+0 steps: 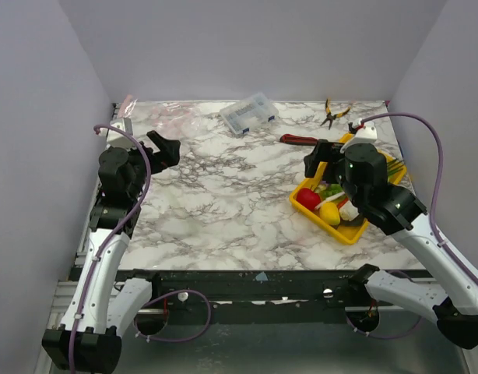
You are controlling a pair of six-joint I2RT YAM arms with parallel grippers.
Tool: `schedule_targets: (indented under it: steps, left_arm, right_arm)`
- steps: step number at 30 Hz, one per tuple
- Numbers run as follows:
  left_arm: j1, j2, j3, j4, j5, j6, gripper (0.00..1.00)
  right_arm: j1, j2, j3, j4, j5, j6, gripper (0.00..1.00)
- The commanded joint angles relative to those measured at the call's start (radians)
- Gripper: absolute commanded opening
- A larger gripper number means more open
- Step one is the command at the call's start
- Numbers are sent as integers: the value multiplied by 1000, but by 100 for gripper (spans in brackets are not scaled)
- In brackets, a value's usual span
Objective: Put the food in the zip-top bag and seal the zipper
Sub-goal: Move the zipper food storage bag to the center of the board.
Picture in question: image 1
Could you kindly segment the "clear zip top bag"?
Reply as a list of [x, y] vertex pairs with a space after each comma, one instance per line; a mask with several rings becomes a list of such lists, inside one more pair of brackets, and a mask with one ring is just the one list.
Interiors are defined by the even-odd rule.
[[160, 135], [170, 138], [192, 138], [201, 129], [201, 112], [192, 103], [142, 103], [150, 109], [148, 119]]

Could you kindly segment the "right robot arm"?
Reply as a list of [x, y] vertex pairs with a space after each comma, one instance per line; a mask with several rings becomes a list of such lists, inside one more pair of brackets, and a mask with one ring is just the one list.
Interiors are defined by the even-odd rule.
[[434, 323], [453, 344], [478, 346], [478, 282], [470, 278], [476, 269], [455, 246], [435, 237], [421, 201], [388, 181], [385, 156], [369, 143], [347, 146], [320, 139], [304, 158], [306, 176], [315, 176], [321, 162], [324, 176], [342, 187], [358, 212], [407, 248], [440, 286], [428, 288], [366, 264], [350, 278], [350, 300], [397, 305]]

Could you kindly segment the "toy celery stalk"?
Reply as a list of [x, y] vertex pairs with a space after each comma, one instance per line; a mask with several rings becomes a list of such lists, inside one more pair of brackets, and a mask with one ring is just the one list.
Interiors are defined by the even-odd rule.
[[358, 209], [349, 200], [339, 210], [340, 219], [342, 221], [353, 221], [359, 216]]

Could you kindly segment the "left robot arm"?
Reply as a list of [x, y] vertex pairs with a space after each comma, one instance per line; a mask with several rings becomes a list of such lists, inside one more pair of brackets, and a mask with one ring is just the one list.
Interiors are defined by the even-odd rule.
[[82, 272], [61, 322], [42, 338], [60, 370], [112, 373], [137, 312], [162, 300], [163, 290], [151, 276], [135, 275], [112, 293], [152, 175], [180, 161], [180, 141], [155, 131], [146, 135], [154, 148], [129, 137], [128, 145], [109, 146], [99, 157], [100, 188], [90, 211]]

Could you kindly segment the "green toy scallion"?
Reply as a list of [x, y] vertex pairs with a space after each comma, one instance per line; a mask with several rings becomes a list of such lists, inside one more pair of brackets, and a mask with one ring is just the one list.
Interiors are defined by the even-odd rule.
[[404, 161], [399, 159], [391, 159], [387, 162], [387, 174], [390, 178], [392, 175], [399, 173], [405, 167]]

